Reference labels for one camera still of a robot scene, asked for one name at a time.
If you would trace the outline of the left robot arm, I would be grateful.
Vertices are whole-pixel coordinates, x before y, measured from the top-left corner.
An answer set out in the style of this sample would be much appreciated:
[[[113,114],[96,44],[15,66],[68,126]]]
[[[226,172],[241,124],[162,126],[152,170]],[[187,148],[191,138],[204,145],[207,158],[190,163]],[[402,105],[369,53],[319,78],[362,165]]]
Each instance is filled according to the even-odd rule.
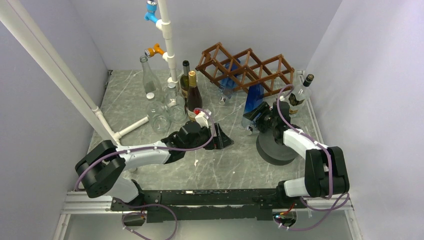
[[[122,176],[124,171],[171,164],[189,151],[222,150],[233,144],[218,123],[201,126],[194,121],[150,144],[117,146],[111,140],[104,140],[75,165],[78,174],[75,189],[82,185],[89,198],[111,196],[123,201],[129,209],[137,210],[144,203],[143,192],[135,180]]]

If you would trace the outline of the clear bottle dark label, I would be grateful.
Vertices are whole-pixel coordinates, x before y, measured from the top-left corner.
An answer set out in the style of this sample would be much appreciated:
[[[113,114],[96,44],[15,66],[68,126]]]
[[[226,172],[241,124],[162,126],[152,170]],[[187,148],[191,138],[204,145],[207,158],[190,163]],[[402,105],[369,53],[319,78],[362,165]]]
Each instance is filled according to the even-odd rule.
[[[155,98],[157,98],[158,101],[163,103],[165,100],[165,93],[164,93],[160,80],[153,73],[148,63],[148,58],[145,55],[143,55],[139,58],[139,60],[140,60],[142,71],[143,71],[142,84],[143,84],[145,93],[146,94],[154,93]]]

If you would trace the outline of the large clear bottle white stopper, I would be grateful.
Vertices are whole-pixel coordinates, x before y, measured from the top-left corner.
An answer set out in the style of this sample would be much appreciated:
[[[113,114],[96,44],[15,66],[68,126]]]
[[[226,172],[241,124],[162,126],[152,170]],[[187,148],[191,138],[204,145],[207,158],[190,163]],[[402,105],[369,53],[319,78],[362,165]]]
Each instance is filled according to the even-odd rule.
[[[165,105],[169,118],[173,122],[183,122],[187,118],[185,110],[185,99],[182,94],[177,91],[176,84],[169,82],[165,91]]]

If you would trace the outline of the brown bottle gold foil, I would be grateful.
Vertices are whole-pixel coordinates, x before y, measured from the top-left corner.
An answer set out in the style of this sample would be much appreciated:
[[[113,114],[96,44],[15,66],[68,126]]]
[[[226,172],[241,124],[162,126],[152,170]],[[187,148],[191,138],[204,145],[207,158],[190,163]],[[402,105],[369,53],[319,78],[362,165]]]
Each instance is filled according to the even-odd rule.
[[[196,121],[196,108],[203,108],[203,100],[197,85],[197,74],[194,70],[188,73],[189,87],[187,96],[187,114],[191,121]]]

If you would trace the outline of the blue bottle silver cap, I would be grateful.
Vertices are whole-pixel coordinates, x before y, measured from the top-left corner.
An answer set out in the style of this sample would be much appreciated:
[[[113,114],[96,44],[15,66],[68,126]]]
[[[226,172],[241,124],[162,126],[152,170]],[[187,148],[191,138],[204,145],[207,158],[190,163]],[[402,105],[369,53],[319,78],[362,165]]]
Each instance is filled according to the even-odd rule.
[[[229,67],[230,67],[230,63],[226,63],[225,64],[225,68],[226,69],[229,69]],[[230,72],[236,70],[237,68],[238,68],[238,66],[235,63],[233,63],[231,65]],[[238,80],[240,80],[240,74],[239,73],[236,73],[233,76],[235,78],[237,78]],[[235,87],[236,87],[236,83],[234,82],[234,80],[232,80],[231,77],[226,77],[226,78],[224,78],[224,79],[222,79],[220,81],[220,86],[219,86],[219,91],[220,91],[219,104],[225,105],[226,102],[231,99]]]

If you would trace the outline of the clear square bottle black cap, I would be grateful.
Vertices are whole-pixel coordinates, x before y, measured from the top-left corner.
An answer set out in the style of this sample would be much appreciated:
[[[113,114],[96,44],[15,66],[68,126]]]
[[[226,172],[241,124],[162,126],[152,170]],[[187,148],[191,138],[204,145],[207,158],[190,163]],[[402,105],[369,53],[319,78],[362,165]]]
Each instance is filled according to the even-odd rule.
[[[291,117],[296,116],[310,98],[312,94],[310,85],[315,76],[308,74],[307,76],[300,75],[298,78],[299,80],[295,82],[293,91],[284,100],[289,105],[289,115]]]

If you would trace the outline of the green bottle grey cap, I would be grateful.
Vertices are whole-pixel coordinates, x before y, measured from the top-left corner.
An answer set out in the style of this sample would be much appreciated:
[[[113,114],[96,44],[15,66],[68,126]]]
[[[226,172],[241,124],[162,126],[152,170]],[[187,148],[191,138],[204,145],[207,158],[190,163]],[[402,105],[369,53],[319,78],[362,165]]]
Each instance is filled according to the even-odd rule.
[[[181,93],[185,100],[188,99],[188,89],[189,89],[189,72],[190,72],[190,63],[188,60],[182,62],[183,74],[180,77],[180,89]]]

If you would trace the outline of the clear bottle chrome cap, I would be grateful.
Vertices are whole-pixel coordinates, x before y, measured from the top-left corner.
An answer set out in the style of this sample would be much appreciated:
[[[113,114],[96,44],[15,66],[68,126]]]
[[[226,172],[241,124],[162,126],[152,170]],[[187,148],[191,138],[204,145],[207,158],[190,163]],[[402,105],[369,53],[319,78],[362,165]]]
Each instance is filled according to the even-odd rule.
[[[245,107],[243,113],[249,113],[257,108],[263,102],[264,87],[261,84],[252,85],[248,88],[247,98],[245,101]],[[242,117],[242,127],[251,134],[254,130],[254,125],[251,120],[246,117]]]

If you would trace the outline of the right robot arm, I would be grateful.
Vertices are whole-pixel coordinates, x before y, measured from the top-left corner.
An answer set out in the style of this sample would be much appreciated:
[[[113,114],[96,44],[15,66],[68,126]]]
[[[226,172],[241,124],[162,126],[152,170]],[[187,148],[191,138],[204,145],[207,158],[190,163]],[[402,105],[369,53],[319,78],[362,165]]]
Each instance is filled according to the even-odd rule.
[[[275,200],[280,207],[289,207],[296,197],[324,198],[349,191],[342,149],[317,142],[291,124],[287,102],[276,101],[272,106],[262,102],[244,113],[243,119],[259,131],[256,149],[266,162],[284,166],[296,157],[305,161],[303,177],[278,183]]]

